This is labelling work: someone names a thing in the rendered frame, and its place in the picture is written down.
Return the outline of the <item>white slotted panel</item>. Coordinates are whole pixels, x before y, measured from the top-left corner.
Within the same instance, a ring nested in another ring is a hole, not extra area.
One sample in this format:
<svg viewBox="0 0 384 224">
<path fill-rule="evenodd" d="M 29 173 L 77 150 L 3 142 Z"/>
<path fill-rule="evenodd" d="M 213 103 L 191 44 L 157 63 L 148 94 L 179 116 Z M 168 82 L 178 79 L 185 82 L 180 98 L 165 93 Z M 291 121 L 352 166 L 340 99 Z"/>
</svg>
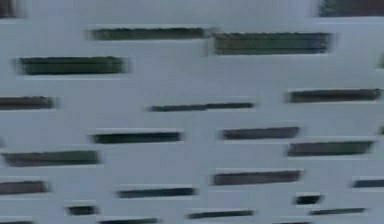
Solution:
<svg viewBox="0 0 384 224">
<path fill-rule="evenodd" d="M 384 0 L 0 0 L 0 224 L 384 224 Z"/>
</svg>

